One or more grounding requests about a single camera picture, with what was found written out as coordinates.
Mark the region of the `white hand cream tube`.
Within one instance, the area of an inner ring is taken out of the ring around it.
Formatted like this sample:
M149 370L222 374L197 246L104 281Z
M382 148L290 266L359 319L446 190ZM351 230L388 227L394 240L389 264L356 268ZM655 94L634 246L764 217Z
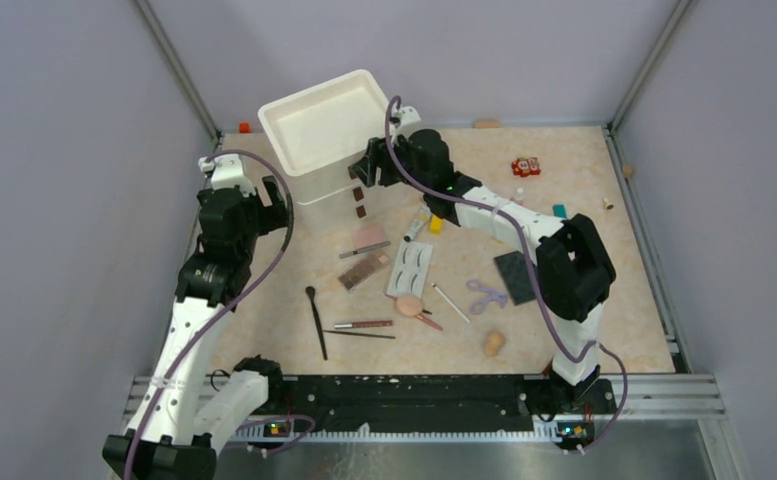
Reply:
M409 227L403 235L405 242L413 241L423 227L430 221L432 213L427 206L421 206L414 215Z

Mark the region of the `white plastic drawer organizer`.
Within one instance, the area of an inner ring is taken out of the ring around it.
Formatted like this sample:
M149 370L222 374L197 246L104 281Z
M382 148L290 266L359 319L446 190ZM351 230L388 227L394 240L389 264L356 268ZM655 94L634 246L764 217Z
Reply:
M258 110L295 202L295 221L310 234L353 229L409 198L399 184L366 188L348 170L369 139L384 136L387 104L373 75L360 69Z

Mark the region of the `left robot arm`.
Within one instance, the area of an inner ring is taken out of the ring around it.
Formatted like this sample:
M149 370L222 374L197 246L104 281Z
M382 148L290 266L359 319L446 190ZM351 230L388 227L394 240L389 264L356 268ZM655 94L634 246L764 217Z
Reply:
M230 437L255 410L283 404L284 386L256 371L234 374L207 404L198 404L225 324L238 304L275 269L293 236L291 192L277 175L262 179L270 197L242 178L201 190L194 249L178 277L165 343L128 426L105 440L102 457L121 479L211 479ZM257 240L284 230L283 245L258 275Z

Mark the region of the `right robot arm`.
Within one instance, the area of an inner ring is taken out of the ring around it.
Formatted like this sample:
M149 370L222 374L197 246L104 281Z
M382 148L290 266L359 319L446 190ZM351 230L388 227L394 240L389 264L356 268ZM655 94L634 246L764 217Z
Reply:
M542 318L557 351L550 397L576 412L599 376L597 336L616 271L593 221L545 215L503 198L456 170L448 145L431 129L372 138L349 174L366 187L405 183L422 192L437 217L485 232L523 254Z

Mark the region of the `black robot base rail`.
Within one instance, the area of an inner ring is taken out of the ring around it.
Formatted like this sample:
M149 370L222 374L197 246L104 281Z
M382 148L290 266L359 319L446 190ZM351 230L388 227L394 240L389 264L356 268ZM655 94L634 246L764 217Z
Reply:
M542 420L612 414L612 384L574 394L534 375L302 375L270 383L257 415L307 415L316 432L494 433L531 430Z

